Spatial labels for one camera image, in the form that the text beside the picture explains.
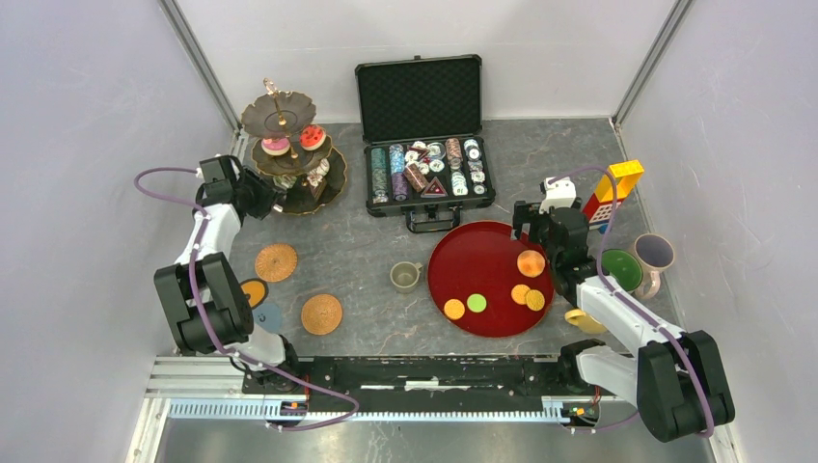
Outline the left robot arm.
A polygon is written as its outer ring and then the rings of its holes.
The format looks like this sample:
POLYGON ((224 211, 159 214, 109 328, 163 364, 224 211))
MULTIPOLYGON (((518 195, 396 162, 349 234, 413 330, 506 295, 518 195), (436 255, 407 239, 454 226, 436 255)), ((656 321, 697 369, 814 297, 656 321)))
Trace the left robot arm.
POLYGON ((245 218, 265 218, 285 193, 232 155, 203 160, 193 173, 202 181, 195 198, 168 200, 191 208, 194 228, 179 257, 153 276, 176 348, 183 356, 227 355, 291 393, 303 380, 294 349, 258 328, 229 263, 245 218))

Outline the red frosted donut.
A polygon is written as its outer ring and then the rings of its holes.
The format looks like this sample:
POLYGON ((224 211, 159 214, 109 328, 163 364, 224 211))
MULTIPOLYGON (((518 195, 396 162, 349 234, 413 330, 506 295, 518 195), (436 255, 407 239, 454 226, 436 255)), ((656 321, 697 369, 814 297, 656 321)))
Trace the red frosted donut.
POLYGON ((300 133, 299 143, 305 151, 318 150, 326 141, 326 130, 317 124, 307 125, 300 133))

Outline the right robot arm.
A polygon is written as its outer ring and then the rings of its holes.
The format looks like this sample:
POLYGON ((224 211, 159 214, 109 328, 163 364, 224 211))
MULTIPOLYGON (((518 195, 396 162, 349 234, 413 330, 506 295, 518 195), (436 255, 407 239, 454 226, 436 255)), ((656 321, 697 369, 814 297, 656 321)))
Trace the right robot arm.
POLYGON ((580 394, 591 385, 633 405, 651 435, 667 443, 733 422, 736 409, 716 340, 662 319, 609 276, 587 245, 589 221, 570 206, 515 203, 514 239, 545 253, 556 293, 600 322, 625 348, 592 339, 564 346, 559 385, 580 394))

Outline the white rectangular pastry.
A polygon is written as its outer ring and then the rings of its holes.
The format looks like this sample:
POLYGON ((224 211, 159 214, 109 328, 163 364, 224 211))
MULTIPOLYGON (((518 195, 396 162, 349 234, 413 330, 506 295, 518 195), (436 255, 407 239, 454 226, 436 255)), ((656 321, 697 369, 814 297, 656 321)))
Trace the white rectangular pastry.
POLYGON ((281 175, 281 176, 273 176, 274 184, 283 190, 291 189, 297 182, 298 176, 292 175, 281 175))

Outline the orange peach bun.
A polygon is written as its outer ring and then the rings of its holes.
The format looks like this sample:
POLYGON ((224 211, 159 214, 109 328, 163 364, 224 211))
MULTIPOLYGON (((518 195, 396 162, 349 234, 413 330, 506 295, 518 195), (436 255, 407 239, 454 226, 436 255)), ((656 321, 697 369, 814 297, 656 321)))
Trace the orange peach bun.
POLYGON ((546 259, 535 250, 526 250, 518 255, 516 266, 521 275, 536 278, 545 271, 546 259))

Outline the white striped donut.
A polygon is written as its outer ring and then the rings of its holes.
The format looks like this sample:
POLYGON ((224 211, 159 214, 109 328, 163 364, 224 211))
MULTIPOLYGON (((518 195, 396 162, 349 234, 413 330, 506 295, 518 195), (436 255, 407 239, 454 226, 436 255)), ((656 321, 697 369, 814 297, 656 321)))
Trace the white striped donut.
POLYGON ((308 181, 311 185, 319 185, 330 171, 327 158, 321 159, 318 165, 308 172, 308 181))

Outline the pink frosted donut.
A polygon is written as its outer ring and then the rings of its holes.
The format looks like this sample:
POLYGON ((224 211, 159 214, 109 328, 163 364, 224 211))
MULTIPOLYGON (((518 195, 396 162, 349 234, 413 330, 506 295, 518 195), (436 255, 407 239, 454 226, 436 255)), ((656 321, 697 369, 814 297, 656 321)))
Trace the pink frosted donut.
POLYGON ((281 156, 290 150, 288 138, 265 138, 261 140, 262 150, 269 156, 281 156))

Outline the chocolate cake slice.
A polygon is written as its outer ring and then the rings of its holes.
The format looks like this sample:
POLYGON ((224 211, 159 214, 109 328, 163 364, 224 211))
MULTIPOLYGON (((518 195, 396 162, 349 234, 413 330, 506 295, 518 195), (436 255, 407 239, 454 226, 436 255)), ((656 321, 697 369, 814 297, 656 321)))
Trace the chocolate cake slice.
POLYGON ((324 190, 327 186, 327 180, 325 177, 315 177, 308 179, 309 189, 311 192, 312 197, 318 201, 322 196, 324 190))

